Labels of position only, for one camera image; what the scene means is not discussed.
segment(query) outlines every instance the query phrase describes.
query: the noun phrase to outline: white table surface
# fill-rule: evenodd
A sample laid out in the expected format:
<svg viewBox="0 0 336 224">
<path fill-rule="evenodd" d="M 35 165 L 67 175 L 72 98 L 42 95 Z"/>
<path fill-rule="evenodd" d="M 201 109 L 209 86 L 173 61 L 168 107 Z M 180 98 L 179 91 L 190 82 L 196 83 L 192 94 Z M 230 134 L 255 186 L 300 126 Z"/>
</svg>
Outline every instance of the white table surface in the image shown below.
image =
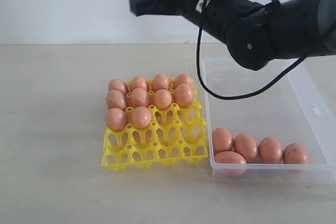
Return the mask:
<svg viewBox="0 0 336 224">
<path fill-rule="evenodd" d="M 228 57 L 204 45 L 202 57 Z M 112 78 L 195 71 L 195 45 L 1 46 L 0 223 L 334 223 L 335 185 L 215 183 L 208 160 L 101 167 Z M 336 113 L 336 57 L 308 67 Z"/>
</svg>

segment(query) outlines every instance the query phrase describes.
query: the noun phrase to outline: clear plastic box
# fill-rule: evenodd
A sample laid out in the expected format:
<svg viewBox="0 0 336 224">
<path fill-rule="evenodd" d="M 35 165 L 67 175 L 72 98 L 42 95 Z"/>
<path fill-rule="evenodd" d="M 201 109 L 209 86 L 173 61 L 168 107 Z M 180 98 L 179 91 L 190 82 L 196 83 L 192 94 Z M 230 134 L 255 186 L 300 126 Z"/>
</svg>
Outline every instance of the clear plastic box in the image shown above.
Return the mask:
<svg viewBox="0 0 336 224">
<path fill-rule="evenodd" d="M 231 59 L 205 59 L 202 75 L 215 93 L 231 96 L 255 91 L 293 60 L 274 60 L 254 72 Z M 223 101 L 204 92 L 208 122 L 209 157 L 216 181 L 335 183 L 336 120 L 304 66 L 298 66 L 265 93 L 244 100 Z M 274 136 L 283 148 L 302 143 L 309 153 L 308 165 L 218 164 L 214 162 L 211 132 L 217 127 L 229 129 L 233 136 L 252 135 L 259 143 Z M 246 169 L 236 177 L 228 169 Z"/>
</svg>

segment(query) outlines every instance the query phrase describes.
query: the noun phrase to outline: egg tray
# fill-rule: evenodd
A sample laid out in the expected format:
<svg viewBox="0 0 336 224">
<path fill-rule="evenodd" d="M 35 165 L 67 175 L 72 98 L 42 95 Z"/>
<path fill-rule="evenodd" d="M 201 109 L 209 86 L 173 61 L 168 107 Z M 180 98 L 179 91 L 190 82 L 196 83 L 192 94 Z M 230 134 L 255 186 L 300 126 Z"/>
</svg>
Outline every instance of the egg tray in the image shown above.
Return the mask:
<svg viewBox="0 0 336 224">
<path fill-rule="evenodd" d="M 170 78 L 170 92 L 174 97 Z M 147 80 L 152 113 L 151 123 L 144 129 L 137 129 L 131 123 L 122 131 L 114 131 L 106 126 L 103 144 L 102 166 L 116 172 L 134 165 L 140 169 L 149 168 L 159 162 L 172 166 L 180 160 L 190 164 L 208 157 L 206 145 L 206 120 L 201 117 L 201 104 L 197 101 L 197 90 L 192 88 L 195 98 L 188 108 L 180 108 L 174 102 L 166 110 L 159 110 L 153 104 L 152 79 Z M 133 107 L 125 112 L 129 122 Z"/>
</svg>

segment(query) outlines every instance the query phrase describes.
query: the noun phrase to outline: white wall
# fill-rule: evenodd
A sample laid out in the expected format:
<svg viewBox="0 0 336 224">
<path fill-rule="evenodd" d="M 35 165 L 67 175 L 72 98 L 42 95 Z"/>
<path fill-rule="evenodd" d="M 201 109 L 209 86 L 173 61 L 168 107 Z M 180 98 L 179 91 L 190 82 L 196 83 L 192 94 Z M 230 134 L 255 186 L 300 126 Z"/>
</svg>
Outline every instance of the white wall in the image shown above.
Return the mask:
<svg viewBox="0 0 336 224">
<path fill-rule="evenodd" d="M 0 44 L 184 43 L 196 39 L 197 27 L 183 18 L 134 17 L 128 0 L 0 0 Z M 205 34 L 203 42 L 216 40 Z"/>
</svg>

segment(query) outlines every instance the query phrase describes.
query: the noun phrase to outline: black cable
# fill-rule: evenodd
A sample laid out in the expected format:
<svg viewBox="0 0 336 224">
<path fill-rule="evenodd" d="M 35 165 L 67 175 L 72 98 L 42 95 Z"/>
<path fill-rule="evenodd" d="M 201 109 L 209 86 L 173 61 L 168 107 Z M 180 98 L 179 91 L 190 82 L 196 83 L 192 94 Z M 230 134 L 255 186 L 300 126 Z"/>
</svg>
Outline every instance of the black cable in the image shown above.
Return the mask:
<svg viewBox="0 0 336 224">
<path fill-rule="evenodd" d="M 313 46 L 311 48 L 309 48 L 298 60 L 296 60 L 292 65 L 290 65 L 288 68 L 286 68 L 285 70 L 283 70 L 279 75 L 277 75 L 272 81 L 270 81 L 267 85 L 265 85 L 263 88 L 252 92 L 252 93 L 248 93 L 248 94 L 243 94 L 243 95 L 236 95 L 236 96 L 232 96 L 232 97 L 225 97 L 219 94 L 214 93 L 213 91 L 211 91 L 203 82 L 202 80 L 202 76 L 201 76 L 201 68 L 200 68 L 200 49 L 201 49 L 201 37 L 202 37 L 202 31 L 203 31 L 203 25 L 204 25 L 204 20 L 205 20 L 205 8 L 206 8 L 206 3 L 207 0 L 203 0 L 202 3 L 202 16 L 201 16 L 201 20 L 200 20 L 200 27 L 198 30 L 198 38 L 197 38 L 197 49 L 196 49 L 196 68 L 197 68 L 197 76 L 198 79 L 203 87 L 203 89 L 205 91 L 207 91 L 209 94 L 211 94 L 212 96 L 214 96 L 215 98 L 221 99 L 221 100 L 240 100 L 240 99 L 245 99 L 245 98 L 250 98 L 250 97 L 254 97 L 256 95 L 259 95 L 263 92 L 265 92 L 266 90 L 268 90 L 269 88 L 271 88 L 274 84 L 276 84 L 282 77 L 284 77 L 286 74 L 288 74 L 291 70 L 293 70 L 295 67 L 297 67 L 300 63 L 302 63 L 307 57 L 309 57 L 309 55 L 311 53 L 313 53 L 315 51 L 315 49 L 321 44 L 323 43 L 323 41 L 329 37 L 335 30 L 336 30 L 336 20 L 329 26 L 329 28 L 327 29 L 327 31 L 321 36 L 321 38 L 316 41 Z"/>
</svg>

